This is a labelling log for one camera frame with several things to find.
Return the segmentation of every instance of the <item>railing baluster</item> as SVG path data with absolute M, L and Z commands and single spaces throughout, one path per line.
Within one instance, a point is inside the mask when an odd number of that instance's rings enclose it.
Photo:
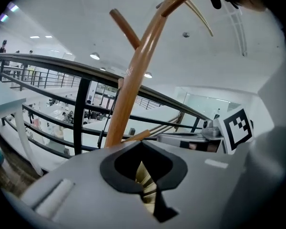
M 194 122 L 191 132 L 195 132 L 195 130 L 197 129 L 198 123 L 199 123 L 199 118 L 196 117 L 196 120 Z
M 73 80 L 72 80 L 72 84 L 71 84 L 71 87 L 73 87 L 74 78 L 75 78 L 75 76 L 73 77 Z
M 63 77 L 62 77 L 62 81 L 61 81 L 61 87 L 62 87 L 62 84 L 63 84 L 63 79 L 65 78 L 65 74 L 63 74 Z
M 45 83 L 44 83 L 44 88 L 46 88 L 46 86 L 47 86 L 47 80 L 48 80 L 48 76 L 49 76 L 49 69 L 48 69 L 48 73 L 47 73 L 47 76 L 46 76 L 46 81 L 45 81 Z
M 41 72 L 39 72 L 37 87 L 39 87 L 39 84 L 40 84 L 40 78 L 41 78 L 40 76 L 41 76 L 41 74 L 42 74 L 42 73 L 41 73 Z
M 2 82 L 2 73 L 3 73 L 3 68 L 4 68 L 4 63 L 5 63 L 5 60 L 2 60 L 1 61 L 1 65 L 0 65 L 0 81 Z
M 22 69 L 22 74 L 21 74 L 21 78 L 20 80 L 23 82 L 23 78 L 24 78 L 24 74 L 25 74 L 25 68 L 23 66 L 23 69 Z
M 82 123 L 84 119 L 84 108 L 90 84 L 90 80 L 81 78 L 80 85 L 78 87 L 73 121 L 73 142 L 75 155 L 82 153 Z
M 3 68 L 4 68 L 4 60 L 1 61 L 0 65 L 0 81 L 2 82 L 2 73 L 3 73 Z M 1 118 L 2 125 L 5 125 L 4 118 Z

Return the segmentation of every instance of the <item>metal railing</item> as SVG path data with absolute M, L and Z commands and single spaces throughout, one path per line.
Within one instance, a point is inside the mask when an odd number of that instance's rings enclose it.
M 79 86 L 80 78 L 74 75 L 68 75 L 61 72 L 51 71 L 48 69 L 46 72 L 37 71 L 31 68 L 19 68 L 15 66 L 5 66 L 5 61 L 0 62 L 0 72 L 5 73 L 14 79 L 20 80 L 22 82 L 27 82 L 28 84 L 36 87 L 76 87 Z M 23 90 L 21 85 L 14 86 L 14 81 L 9 80 L 0 75 L 0 80 L 3 83 L 11 83 L 10 88 Z
M 84 65 L 84 64 L 80 64 L 80 63 L 76 63 L 76 62 L 71 62 L 68 60 L 63 60 L 63 59 L 57 59 L 57 58 L 52 58 L 52 57 L 47 57 L 47 56 L 40 56 L 40 55 L 27 55 L 27 54 L 5 54 L 5 53 L 0 53 L 0 60 L 1 60 L 1 65 L 0 65 L 0 80 L 6 82 L 5 79 L 18 84 L 21 88 L 26 88 L 32 91 L 35 91 L 37 93 L 40 93 L 44 96 L 47 96 L 49 98 L 61 101 L 63 103 L 66 104 L 70 104 L 70 105 L 74 105 L 75 106 L 75 110 L 74 110 L 74 123 L 70 124 L 61 120 L 58 120 L 56 118 L 53 118 L 51 116 L 48 116 L 38 110 L 35 110 L 34 108 L 23 104 L 23 108 L 27 111 L 29 111 L 32 114 L 35 114 L 36 116 L 51 122 L 53 124 L 62 126 L 64 128 L 68 128 L 70 130 L 73 130 L 73 143 L 72 142 L 68 142 L 66 140 L 57 138 L 53 135 L 50 135 L 44 131 L 42 131 L 41 129 L 36 128 L 35 126 L 25 122 L 25 126 L 29 129 L 31 129 L 32 131 L 36 132 L 37 134 L 52 140 L 56 143 L 62 144 L 62 145 L 66 145 L 69 147 L 74 148 L 74 152 L 75 154 L 80 154 L 82 152 L 82 150 L 86 150 L 86 151 L 92 151 L 97 149 L 96 147 L 90 147 L 90 146 L 83 146 L 82 145 L 82 133 L 86 133 L 86 134 L 90 134 L 90 135 L 96 135 L 99 137 L 106 137 L 107 133 L 103 132 L 103 131 L 99 131 L 99 130 L 92 130 L 89 128 L 85 128 L 83 127 L 83 115 L 84 115 L 84 110 L 92 110 L 92 111 L 96 111 L 99 112 L 101 114 L 109 114 L 110 110 L 106 109 L 106 108 L 102 108 L 99 106 L 94 106 L 92 104 L 88 104 L 86 102 L 86 96 L 87 93 L 89 91 L 89 86 L 90 86 L 90 82 L 91 81 L 96 81 L 111 87 L 116 87 L 118 86 L 118 79 L 119 76 L 108 73 L 108 72 L 104 72 L 101 71 L 99 69 L 95 69 L 92 68 L 90 66 Z M 23 80 L 24 78 L 21 77 L 21 79 L 18 79 L 17 77 L 14 77 L 13 74 L 6 74 L 4 72 L 4 70 L 6 69 L 6 66 L 4 66 L 5 62 L 4 61 L 12 61 L 12 62 L 19 62 L 22 64 L 29 64 L 29 65 L 34 65 L 37 67 L 41 67 L 41 68 L 45 68 L 47 69 L 47 71 L 57 71 L 59 73 L 64 74 L 64 76 L 69 75 L 72 76 L 73 79 L 80 79 L 80 82 L 78 84 L 78 93 L 77 93 L 77 97 L 76 100 L 73 100 L 71 98 L 67 98 L 67 97 L 62 97 L 56 94 L 53 94 L 49 91 L 46 91 L 44 88 L 45 87 L 41 87 L 41 84 L 37 83 L 37 85 L 34 83 L 34 76 L 33 76 L 33 80 L 32 79 L 28 79 L 28 80 Z M 137 120 L 137 121 L 142 121 L 142 122 L 147 122 L 147 123 L 152 123 L 152 124 L 158 124 L 159 126 L 153 128 L 151 131 L 152 132 L 152 136 L 149 137 L 148 139 L 153 139 L 157 134 L 159 133 L 163 133 L 165 131 L 167 131 L 167 128 L 173 128 L 175 127 L 176 129 L 179 127 L 182 128 L 189 128 L 191 129 L 191 132 L 194 132 L 195 129 L 200 129 L 197 128 L 197 126 L 195 128 L 193 128 L 193 126 L 188 126 L 188 125 L 182 125 L 181 120 L 182 117 L 184 116 L 184 113 L 187 113 L 189 115 L 193 115 L 196 116 L 197 119 L 207 119 L 204 115 L 196 112 L 195 110 L 189 108 L 186 105 L 183 105 L 181 103 L 179 103 L 178 101 L 175 101 L 172 98 L 169 98 L 163 94 L 160 94 L 152 89 L 149 89 L 147 87 L 141 87 L 139 90 L 138 95 L 142 98 L 147 98 L 149 99 L 150 102 L 153 103 L 159 103 L 166 105 L 168 107 L 174 108 L 176 110 L 179 110 L 180 113 L 179 115 L 168 121 L 160 121 L 160 120 L 154 120 L 154 119 L 149 119 L 149 118 L 145 118 L 145 117 L 140 117 L 140 116 L 135 116 L 135 115 L 130 115 L 130 119 L 132 120 Z M 16 130 L 16 127 L 13 125 L 13 123 L 11 123 L 7 118 L 4 118 L 4 122 L 7 122 L 9 125 L 12 126 L 13 129 Z M 123 139 L 127 139 L 131 137 L 130 135 L 124 135 Z M 70 155 L 64 154 L 64 153 L 60 153 L 58 151 L 55 151 L 39 142 L 37 142 L 36 140 L 32 139 L 29 137 L 29 140 L 34 143 L 35 145 L 39 146 L 40 148 L 51 152 L 55 155 L 59 155 L 62 156 L 64 158 L 70 158 Z
M 151 101 L 151 100 L 148 100 L 146 98 L 139 97 L 139 96 L 136 97 L 135 103 L 138 104 L 139 106 L 142 106 L 146 110 L 158 108 L 161 106 L 161 104 L 159 104 L 159 103 L 156 103 L 154 101 Z

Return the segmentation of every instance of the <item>light fixture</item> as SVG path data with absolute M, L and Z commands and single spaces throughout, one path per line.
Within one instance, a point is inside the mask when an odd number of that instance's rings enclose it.
M 0 21 L 1 21 L 1 22 L 4 22 L 7 18 L 8 18 L 8 16 L 7 16 L 6 14 L 4 14 L 4 13 L 2 13 L 2 14 L 0 15 Z
M 222 99 L 218 99 L 218 98 L 216 98 L 216 100 L 219 100 L 219 101 L 224 101 L 224 102 L 230 103 L 229 101 L 226 101 L 226 100 L 222 100 Z
M 14 5 L 10 10 L 11 10 L 12 12 L 15 12 L 17 9 L 18 9 L 18 6 L 17 6 L 17 5 Z
M 97 52 L 93 52 L 90 54 L 90 57 L 96 60 L 100 60 L 100 55 Z
M 150 72 L 146 72 L 144 76 L 147 77 L 147 78 L 152 78 L 153 77 Z

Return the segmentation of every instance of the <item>white ceiling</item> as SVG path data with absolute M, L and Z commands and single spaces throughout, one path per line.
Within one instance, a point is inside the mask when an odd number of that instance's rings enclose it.
M 37 30 L 50 32 L 68 48 L 76 61 L 111 68 L 121 74 L 126 72 L 134 50 L 109 11 L 117 8 L 141 38 L 161 1 L 15 0 L 14 3 L 42 27 Z M 165 25 L 148 69 L 153 78 L 145 79 L 143 84 L 211 86 L 256 93 L 284 56 L 284 37 L 273 16 L 269 12 L 235 11 L 229 4 L 215 10 L 210 0 L 192 1 L 209 22 L 214 37 L 182 5 Z M 19 33 L 24 37 L 31 33 L 28 28 L 23 30 Z M 184 38 L 183 32 L 189 32 L 190 37 Z M 98 52 L 101 60 L 91 59 L 92 52 Z
M 0 27 L 16 35 L 22 41 L 30 45 L 54 45 L 59 43 L 54 37 L 46 38 L 45 36 L 52 34 L 46 31 L 38 22 L 30 18 L 21 9 L 17 9 L 15 12 L 6 9 L 5 13 L 8 15 L 8 18 L 4 22 L 0 21 Z M 40 36 L 40 38 L 31 39 L 30 36 Z

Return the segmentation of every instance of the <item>wooden stick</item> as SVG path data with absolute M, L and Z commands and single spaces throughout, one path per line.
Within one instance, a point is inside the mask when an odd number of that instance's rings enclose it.
M 161 15 L 163 17 L 169 16 L 172 12 L 174 12 L 185 1 L 186 0 L 175 0 Z
M 122 141 L 122 143 L 130 142 L 130 141 L 141 141 L 142 139 L 144 139 L 150 135 L 151 135 L 151 133 L 149 132 L 149 130 L 145 130 L 143 132 L 140 132 L 137 135 L 134 135 L 130 138 L 127 138 L 126 140 Z
M 205 26 L 207 27 L 209 33 L 211 36 L 214 36 L 211 27 L 209 26 L 208 22 L 205 20 L 205 18 L 202 16 L 201 12 L 199 11 L 199 9 L 195 6 L 195 4 L 193 4 L 190 0 L 186 1 L 185 4 L 198 16 L 198 18 L 200 18 L 200 20 L 203 22 L 203 24 L 205 24 Z
M 118 24 L 120 29 L 123 31 L 125 36 L 127 37 L 130 44 L 133 46 L 133 48 L 136 50 L 141 42 L 139 38 L 137 37 L 136 33 L 133 31 L 129 23 L 126 21 L 126 19 L 121 15 L 121 13 L 117 9 L 113 9 L 109 13 L 111 17 L 114 19 L 114 21 Z
M 173 1 L 174 0 L 164 0 L 149 23 L 141 39 L 141 44 L 133 55 L 127 70 L 127 75 L 124 79 L 123 87 L 121 88 L 116 101 L 108 129 L 108 135 L 106 137 L 105 147 L 111 147 L 121 142 L 134 101 L 144 78 L 144 74 L 148 68 L 148 64 L 167 19 L 167 17 L 162 17 L 161 14 L 172 4 Z
M 199 11 L 199 9 L 190 1 L 186 1 L 185 2 L 186 5 L 198 16 L 198 18 L 202 21 L 203 24 L 205 24 L 205 26 L 207 27 L 209 33 L 211 36 L 213 36 L 213 32 L 208 24 L 208 22 L 206 21 L 206 19 L 203 17 L 203 15 L 201 14 L 201 12 Z
M 178 118 L 179 118 L 179 116 L 175 117 L 174 119 L 169 120 L 168 122 L 172 122 L 172 121 L 174 121 L 175 119 L 178 119 Z M 154 127 L 153 129 L 150 129 L 149 131 L 152 132 L 152 131 L 160 128 L 161 126 L 164 126 L 164 125 L 158 125 L 158 126 Z
M 163 129 L 165 129 L 165 128 L 167 128 L 167 127 L 169 127 L 169 125 L 164 125 L 162 128 L 160 128 L 159 130 L 156 130 L 155 132 L 153 132 L 153 133 L 151 133 L 151 135 L 155 135 L 155 134 L 157 134 L 157 132 L 160 132 L 160 131 L 162 131 Z
M 172 128 L 173 128 L 173 126 L 169 126 L 166 130 L 164 130 L 164 131 L 158 133 L 157 135 L 162 134 L 163 132 L 166 132 L 166 131 L 168 131 L 168 130 L 170 130 L 170 129 L 172 129 Z

